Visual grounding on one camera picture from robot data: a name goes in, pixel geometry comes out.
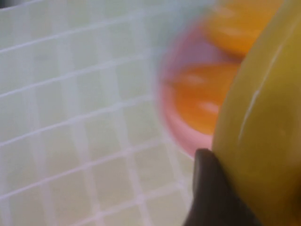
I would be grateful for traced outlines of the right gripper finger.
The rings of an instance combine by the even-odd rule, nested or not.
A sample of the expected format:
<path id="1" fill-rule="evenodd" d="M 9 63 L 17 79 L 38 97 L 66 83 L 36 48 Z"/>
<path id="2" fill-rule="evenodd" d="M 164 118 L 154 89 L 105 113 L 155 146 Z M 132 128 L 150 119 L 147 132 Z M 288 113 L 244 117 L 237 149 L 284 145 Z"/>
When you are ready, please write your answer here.
<path id="1" fill-rule="evenodd" d="M 260 226 L 232 190 L 222 167 L 208 149 L 195 152 L 193 200 L 185 226 Z"/>

